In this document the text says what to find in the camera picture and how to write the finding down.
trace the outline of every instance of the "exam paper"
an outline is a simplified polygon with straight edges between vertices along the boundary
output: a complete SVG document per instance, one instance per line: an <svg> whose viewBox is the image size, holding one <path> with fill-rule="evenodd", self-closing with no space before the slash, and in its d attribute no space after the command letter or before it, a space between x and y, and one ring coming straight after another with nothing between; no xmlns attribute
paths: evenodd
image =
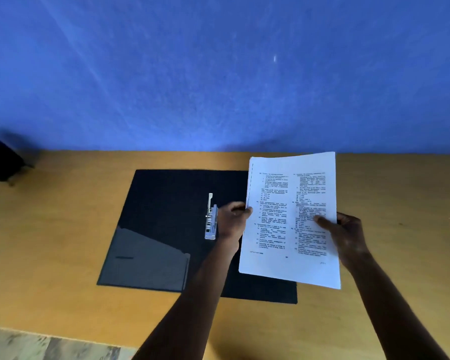
<svg viewBox="0 0 450 360"><path fill-rule="evenodd" d="M338 253L328 231L336 223L335 153L250 159L246 222L238 271L340 289Z"/></svg>

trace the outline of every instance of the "left hand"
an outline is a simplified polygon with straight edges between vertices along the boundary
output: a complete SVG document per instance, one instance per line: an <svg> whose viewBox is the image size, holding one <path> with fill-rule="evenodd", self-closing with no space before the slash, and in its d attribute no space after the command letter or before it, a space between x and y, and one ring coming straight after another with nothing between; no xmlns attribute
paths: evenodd
<svg viewBox="0 0 450 360"><path fill-rule="evenodd" d="M230 244L234 253L252 212L252 207L245 208L245 202L230 202L218 210L218 241Z"/></svg>

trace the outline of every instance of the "floor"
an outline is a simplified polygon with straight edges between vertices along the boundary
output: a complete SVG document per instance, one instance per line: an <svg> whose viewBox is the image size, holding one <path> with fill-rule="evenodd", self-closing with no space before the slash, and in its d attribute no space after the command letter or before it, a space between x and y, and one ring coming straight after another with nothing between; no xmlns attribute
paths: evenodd
<svg viewBox="0 0 450 360"><path fill-rule="evenodd" d="M0 360L130 360L135 349L0 329Z"/></svg>
<svg viewBox="0 0 450 360"><path fill-rule="evenodd" d="M0 328L139 347L178 294L96 285L135 169L247 170L251 155L51 151L15 186L0 183ZM450 356L450 156L339 154L336 171L338 210L362 219ZM341 280L299 284L296 305L220 299L206 358L384 359L344 267Z"/></svg>

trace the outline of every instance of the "tiled floor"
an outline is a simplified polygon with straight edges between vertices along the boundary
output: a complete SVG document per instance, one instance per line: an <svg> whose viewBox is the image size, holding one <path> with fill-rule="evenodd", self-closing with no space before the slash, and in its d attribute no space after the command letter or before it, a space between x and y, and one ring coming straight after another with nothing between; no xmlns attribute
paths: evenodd
<svg viewBox="0 0 450 360"><path fill-rule="evenodd" d="M0 329L0 360L131 360L135 351Z"/></svg>

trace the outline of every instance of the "blue wall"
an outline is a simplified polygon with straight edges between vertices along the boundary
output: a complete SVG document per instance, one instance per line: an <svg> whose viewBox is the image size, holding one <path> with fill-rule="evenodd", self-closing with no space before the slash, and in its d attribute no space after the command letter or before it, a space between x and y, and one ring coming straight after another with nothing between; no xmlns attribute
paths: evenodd
<svg viewBox="0 0 450 360"><path fill-rule="evenodd" d="M450 153L450 0L0 0L0 135Z"/></svg>

